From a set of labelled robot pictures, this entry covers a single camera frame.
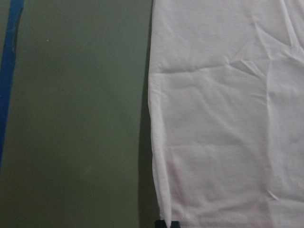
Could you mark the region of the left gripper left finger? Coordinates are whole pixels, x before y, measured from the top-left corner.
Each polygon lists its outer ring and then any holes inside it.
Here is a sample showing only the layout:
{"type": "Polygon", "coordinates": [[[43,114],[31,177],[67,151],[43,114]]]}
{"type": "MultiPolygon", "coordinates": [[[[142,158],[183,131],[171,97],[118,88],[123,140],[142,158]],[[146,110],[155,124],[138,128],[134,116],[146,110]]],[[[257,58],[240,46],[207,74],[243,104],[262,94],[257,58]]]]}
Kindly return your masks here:
{"type": "Polygon", "coordinates": [[[154,225],[155,228],[168,228],[165,220],[156,220],[154,225]]]}

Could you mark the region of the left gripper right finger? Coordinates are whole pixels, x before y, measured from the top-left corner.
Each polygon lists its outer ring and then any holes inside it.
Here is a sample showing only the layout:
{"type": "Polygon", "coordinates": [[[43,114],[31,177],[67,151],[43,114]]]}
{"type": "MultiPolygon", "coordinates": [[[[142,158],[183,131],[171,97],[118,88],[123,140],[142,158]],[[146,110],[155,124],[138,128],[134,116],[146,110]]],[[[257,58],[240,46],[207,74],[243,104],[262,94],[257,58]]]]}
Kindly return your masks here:
{"type": "Polygon", "coordinates": [[[181,228],[179,221],[172,221],[170,228],[181,228]]]}

